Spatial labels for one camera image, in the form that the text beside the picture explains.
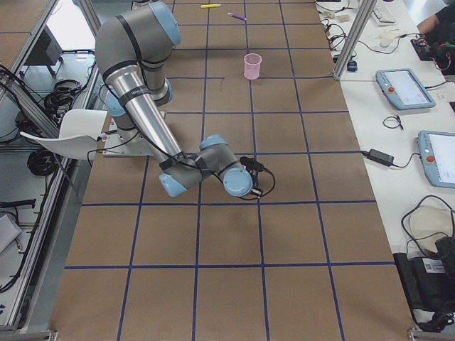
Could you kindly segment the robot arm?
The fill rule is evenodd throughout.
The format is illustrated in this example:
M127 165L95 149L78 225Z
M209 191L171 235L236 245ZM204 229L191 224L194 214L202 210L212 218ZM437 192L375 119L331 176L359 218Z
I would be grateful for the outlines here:
M170 8L160 1L117 15L97 32L95 55L104 83L118 97L130 122L147 140L162 170L159 180L171 197L214 175L234 197L262 196L250 170L225 139L209 136L199 153L187 156L162 117L159 106L171 99L164 65L181 42Z

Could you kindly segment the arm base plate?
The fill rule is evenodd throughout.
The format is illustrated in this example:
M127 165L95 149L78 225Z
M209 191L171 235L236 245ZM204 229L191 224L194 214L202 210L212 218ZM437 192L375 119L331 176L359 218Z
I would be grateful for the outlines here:
M140 157L151 156L149 143L136 128L130 116L125 113L112 117L103 155L106 157Z

